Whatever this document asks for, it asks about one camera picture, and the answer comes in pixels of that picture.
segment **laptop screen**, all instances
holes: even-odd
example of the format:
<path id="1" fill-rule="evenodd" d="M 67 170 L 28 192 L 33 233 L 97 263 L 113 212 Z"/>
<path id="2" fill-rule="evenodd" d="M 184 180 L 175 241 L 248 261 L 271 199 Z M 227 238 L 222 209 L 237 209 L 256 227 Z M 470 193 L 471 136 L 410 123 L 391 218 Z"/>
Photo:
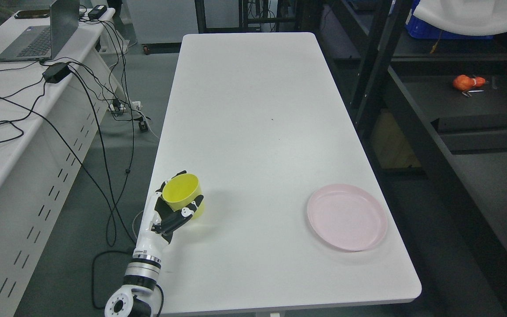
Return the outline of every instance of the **laptop screen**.
<path id="1" fill-rule="evenodd" d="M 50 5 L 50 32 L 52 58 L 64 47 L 77 30 L 79 0 L 56 0 Z"/>

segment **white cable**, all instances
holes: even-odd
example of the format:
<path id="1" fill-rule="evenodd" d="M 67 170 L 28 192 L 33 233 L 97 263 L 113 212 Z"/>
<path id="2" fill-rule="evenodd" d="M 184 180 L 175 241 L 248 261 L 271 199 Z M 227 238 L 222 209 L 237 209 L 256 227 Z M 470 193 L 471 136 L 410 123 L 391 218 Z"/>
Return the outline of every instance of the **white cable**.
<path id="1" fill-rule="evenodd" d="M 136 219 L 138 218 L 138 216 L 143 213 L 144 211 L 142 210 L 141 212 L 137 213 L 135 216 L 134 216 L 134 219 L 132 220 L 132 232 L 134 233 L 134 237 L 135 238 L 138 238 L 138 235 L 136 234 L 136 230 L 134 229 L 134 223 L 136 222 Z"/>

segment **power adapter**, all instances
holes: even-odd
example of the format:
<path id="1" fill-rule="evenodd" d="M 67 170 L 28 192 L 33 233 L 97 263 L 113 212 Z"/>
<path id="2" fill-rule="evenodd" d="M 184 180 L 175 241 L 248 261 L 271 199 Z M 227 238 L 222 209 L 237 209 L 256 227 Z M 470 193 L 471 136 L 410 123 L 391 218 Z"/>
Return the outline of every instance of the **power adapter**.
<path id="1" fill-rule="evenodd" d="M 90 20 L 99 20 L 99 18 L 107 11 L 107 6 L 100 4 L 99 6 L 95 6 L 89 13 L 87 14 L 87 18 Z"/>
<path id="2" fill-rule="evenodd" d="M 50 84 L 57 84 L 71 72 L 67 63 L 58 62 L 48 67 L 44 73 L 42 73 L 42 77 L 44 77 L 44 81 Z"/>

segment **orange object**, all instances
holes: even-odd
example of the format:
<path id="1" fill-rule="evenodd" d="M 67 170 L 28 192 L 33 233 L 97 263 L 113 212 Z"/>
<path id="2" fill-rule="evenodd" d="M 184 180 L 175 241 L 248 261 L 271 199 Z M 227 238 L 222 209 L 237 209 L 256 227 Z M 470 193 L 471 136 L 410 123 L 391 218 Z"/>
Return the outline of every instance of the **orange object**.
<path id="1" fill-rule="evenodd" d="M 480 87 L 484 85 L 486 80 L 482 77 L 470 78 L 467 75 L 459 75 L 453 80 L 453 87 L 462 92 L 466 92 L 473 87 Z"/>

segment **pink plate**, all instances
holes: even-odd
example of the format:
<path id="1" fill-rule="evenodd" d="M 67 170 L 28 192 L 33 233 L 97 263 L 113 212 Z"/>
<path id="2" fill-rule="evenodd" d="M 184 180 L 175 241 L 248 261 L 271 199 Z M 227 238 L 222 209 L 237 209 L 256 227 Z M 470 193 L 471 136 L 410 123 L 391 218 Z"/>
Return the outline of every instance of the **pink plate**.
<path id="1" fill-rule="evenodd" d="M 386 214 L 378 201 L 347 184 L 318 189 L 308 201 L 308 220 L 324 241 L 346 251 L 370 249 L 386 233 Z"/>

